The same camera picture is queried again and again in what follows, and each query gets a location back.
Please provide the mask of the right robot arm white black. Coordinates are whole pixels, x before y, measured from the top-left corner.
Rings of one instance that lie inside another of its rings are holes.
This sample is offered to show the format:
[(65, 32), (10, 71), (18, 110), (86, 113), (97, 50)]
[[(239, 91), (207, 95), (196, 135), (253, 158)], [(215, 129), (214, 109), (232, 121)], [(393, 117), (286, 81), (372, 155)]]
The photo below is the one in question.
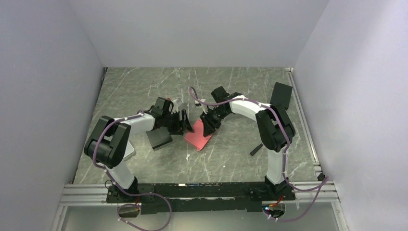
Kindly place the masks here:
[(291, 101), (292, 87), (277, 83), (269, 103), (261, 103), (235, 92), (229, 94), (220, 86), (212, 91), (215, 103), (206, 103), (197, 97), (193, 87), (189, 94), (203, 107), (200, 119), (203, 123), (203, 136), (216, 132), (221, 121), (230, 114), (242, 115), (257, 123), (262, 145), (268, 150), (268, 169), (266, 178), (270, 182), (265, 186), (266, 196), (276, 200), (283, 195), (281, 185), (285, 181), (286, 152), (296, 135), (287, 110)]

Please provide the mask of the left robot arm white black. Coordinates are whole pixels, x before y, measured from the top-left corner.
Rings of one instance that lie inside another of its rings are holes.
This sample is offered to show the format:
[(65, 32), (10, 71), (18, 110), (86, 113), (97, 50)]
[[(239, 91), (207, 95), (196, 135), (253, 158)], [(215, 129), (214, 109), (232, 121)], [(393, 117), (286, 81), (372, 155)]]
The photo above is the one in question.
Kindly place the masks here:
[(139, 193), (138, 180), (124, 161), (128, 140), (135, 134), (160, 128), (166, 128), (169, 135), (193, 131), (186, 111), (178, 110), (170, 99), (159, 97), (150, 109), (138, 111), (135, 115), (100, 117), (85, 143), (84, 154), (120, 188), (119, 196), (126, 202), (134, 201)]

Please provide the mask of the red cardboard paper box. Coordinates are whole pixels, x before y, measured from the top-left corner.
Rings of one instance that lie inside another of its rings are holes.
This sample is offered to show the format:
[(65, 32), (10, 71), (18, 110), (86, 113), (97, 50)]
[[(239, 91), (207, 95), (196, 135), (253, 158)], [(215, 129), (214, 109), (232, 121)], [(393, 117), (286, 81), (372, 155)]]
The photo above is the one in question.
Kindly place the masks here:
[(200, 119), (195, 122), (192, 128), (193, 132), (188, 132), (184, 136), (184, 140), (197, 151), (201, 151), (212, 138), (212, 135), (204, 136), (204, 124)]

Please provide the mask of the black box near left arm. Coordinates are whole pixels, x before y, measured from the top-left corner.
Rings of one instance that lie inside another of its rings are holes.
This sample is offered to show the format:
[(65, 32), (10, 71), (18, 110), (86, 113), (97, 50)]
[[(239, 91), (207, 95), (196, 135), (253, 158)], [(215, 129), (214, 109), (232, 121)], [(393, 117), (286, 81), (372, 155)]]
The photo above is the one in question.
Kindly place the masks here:
[(173, 141), (171, 135), (165, 127), (147, 131), (146, 134), (154, 151)]

